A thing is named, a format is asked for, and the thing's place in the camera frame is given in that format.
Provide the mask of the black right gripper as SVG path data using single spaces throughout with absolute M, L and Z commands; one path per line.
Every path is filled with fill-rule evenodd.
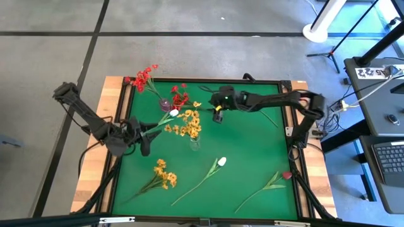
M 223 121 L 223 111 L 233 110 L 235 90 L 233 86 L 221 86 L 218 91 L 214 91 L 209 103 L 214 106 L 213 121 L 221 124 Z

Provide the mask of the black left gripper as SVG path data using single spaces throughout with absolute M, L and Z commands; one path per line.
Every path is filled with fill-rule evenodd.
M 150 155 L 150 146 L 152 141 L 162 132 L 161 130 L 147 132 L 156 127 L 158 123 L 144 123 L 132 116 L 127 121 L 126 127 L 126 145 L 128 147 L 140 144 L 142 156 Z

